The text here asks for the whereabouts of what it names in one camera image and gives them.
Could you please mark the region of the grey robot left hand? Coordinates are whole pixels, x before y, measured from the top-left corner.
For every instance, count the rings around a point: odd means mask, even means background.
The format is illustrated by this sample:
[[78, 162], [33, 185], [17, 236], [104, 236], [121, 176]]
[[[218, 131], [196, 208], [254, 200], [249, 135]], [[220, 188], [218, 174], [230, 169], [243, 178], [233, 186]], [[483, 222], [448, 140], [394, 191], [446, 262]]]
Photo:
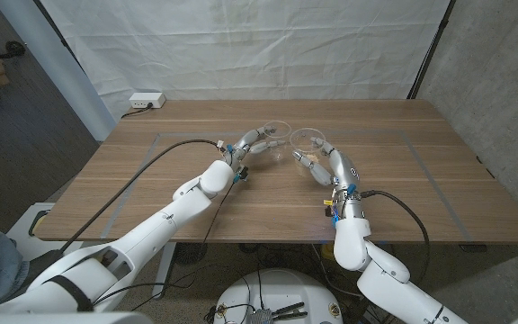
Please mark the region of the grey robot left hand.
[[241, 166], [242, 160], [247, 154], [259, 154], [267, 149], [283, 146], [286, 141], [283, 139], [269, 139], [276, 131], [274, 126], [260, 127], [250, 130], [238, 142], [231, 146], [231, 150], [224, 154], [225, 162], [237, 171]]

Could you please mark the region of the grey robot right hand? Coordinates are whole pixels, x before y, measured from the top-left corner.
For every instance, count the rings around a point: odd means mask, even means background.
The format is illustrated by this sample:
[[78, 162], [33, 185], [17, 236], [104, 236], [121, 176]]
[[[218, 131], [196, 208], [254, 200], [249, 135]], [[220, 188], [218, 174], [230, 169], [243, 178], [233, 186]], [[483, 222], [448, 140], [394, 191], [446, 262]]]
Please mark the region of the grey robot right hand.
[[359, 176], [356, 167], [347, 155], [326, 140], [317, 137], [312, 137], [310, 140], [324, 157], [328, 157], [329, 166], [333, 170], [333, 173], [329, 173], [324, 167], [314, 162], [298, 149], [292, 152], [292, 156], [310, 172], [318, 183], [321, 185], [340, 185], [342, 187], [359, 185]]

